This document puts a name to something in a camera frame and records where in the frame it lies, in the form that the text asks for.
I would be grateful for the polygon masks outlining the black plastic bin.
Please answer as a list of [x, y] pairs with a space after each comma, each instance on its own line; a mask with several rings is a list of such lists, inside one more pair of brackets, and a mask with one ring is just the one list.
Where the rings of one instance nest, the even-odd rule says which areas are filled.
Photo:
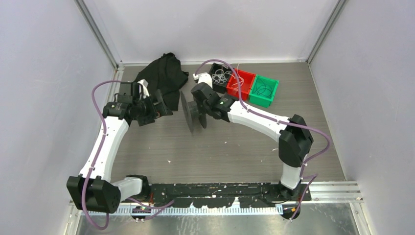
[[213, 90], [220, 94], [226, 93], [227, 84], [232, 75], [230, 67], [213, 63], [208, 74], [212, 77]]

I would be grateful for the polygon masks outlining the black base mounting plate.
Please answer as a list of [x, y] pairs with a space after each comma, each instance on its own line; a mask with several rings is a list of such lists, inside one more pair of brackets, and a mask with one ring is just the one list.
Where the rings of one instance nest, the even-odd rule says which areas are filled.
[[144, 203], [153, 203], [161, 207], [174, 201], [174, 208], [189, 208], [194, 206], [209, 209], [229, 208], [239, 203], [241, 208], [267, 208], [276, 203], [311, 201], [311, 193], [299, 185], [296, 192], [283, 189], [278, 183], [198, 183], [198, 184], [151, 184], [144, 187], [144, 192], [133, 195], [132, 198]]

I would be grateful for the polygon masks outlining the red plastic bin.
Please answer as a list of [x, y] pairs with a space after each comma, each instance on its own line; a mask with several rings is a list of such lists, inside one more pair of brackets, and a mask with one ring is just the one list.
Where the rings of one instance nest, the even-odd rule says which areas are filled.
[[[255, 80], [256, 74], [246, 72], [243, 70], [235, 69], [235, 71], [238, 74], [239, 77], [239, 85], [241, 88], [241, 98], [243, 101], [246, 101], [249, 98], [249, 94], [251, 91], [251, 87], [253, 85], [253, 82]], [[236, 78], [234, 77], [234, 74], [231, 74], [231, 77], [228, 81], [228, 84], [226, 86], [227, 93], [229, 95], [232, 95], [234, 97], [239, 97], [239, 87]]]

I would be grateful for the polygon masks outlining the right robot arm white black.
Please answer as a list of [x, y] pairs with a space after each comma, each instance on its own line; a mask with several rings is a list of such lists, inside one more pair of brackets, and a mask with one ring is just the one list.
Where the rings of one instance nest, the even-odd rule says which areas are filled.
[[278, 156], [283, 163], [282, 176], [277, 189], [282, 199], [296, 200], [302, 191], [301, 175], [304, 160], [314, 142], [303, 117], [272, 115], [258, 108], [250, 108], [238, 98], [224, 94], [220, 96], [205, 82], [191, 89], [192, 101], [186, 101], [180, 93], [189, 130], [193, 132], [196, 122], [207, 127], [207, 116], [216, 120], [241, 124], [273, 139], [278, 144]]

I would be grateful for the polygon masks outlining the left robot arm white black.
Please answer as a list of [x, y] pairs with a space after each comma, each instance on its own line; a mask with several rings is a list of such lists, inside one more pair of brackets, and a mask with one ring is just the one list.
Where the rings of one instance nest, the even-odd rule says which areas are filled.
[[102, 112], [103, 123], [96, 143], [78, 176], [70, 176], [67, 189], [79, 210], [115, 213], [124, 200], [133, 197], [146, 202], [151, 194], [148, 178], [143, 175], [127, 175], [113, 183], [111, 174], [116, 154], [132, 121], [139, 126], [154, 123], [156, 119], [172, 115], [160, 90], [154, 95], [118, 95], [108, 102]]

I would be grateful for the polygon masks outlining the green plastic bin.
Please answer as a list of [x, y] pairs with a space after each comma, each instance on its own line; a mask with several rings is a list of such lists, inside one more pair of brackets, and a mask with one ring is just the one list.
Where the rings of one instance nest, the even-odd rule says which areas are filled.
[[275, 98], [278, 85], [279, 80], [256, 75], [249, 94], [249, 102], [268, 108]]

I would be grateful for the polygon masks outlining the grey plastic cable spool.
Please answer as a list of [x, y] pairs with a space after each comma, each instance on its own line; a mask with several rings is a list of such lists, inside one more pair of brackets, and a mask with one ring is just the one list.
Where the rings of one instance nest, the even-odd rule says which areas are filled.
[[202, 128], [206, 129], [207, 127], [207, 117], [206, 114], [202, 113], [199, 110], [199, 106], [196, 101], [187, 102], [185, 94], [183, 91], [180, 91], [180, 101], [182, 104], [184, 116], [188, 125], [188, 128], [191, 133], [194, 132], [195, 124], [198, 122]]

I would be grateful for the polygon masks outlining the black cloth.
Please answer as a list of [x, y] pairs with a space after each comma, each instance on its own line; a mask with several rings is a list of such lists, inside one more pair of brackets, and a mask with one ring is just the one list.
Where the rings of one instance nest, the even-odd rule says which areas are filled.
[[149, 94], [154, 95], [157, 90], [160, 90], [167, 107], [172, 111], [177, 111], [180, 89], [187, 83], [188, 76], [189, 73], [182, 70], [180, 60], [170, 52], [163, 54], [140, 71], [135, 82], [146, 80]]

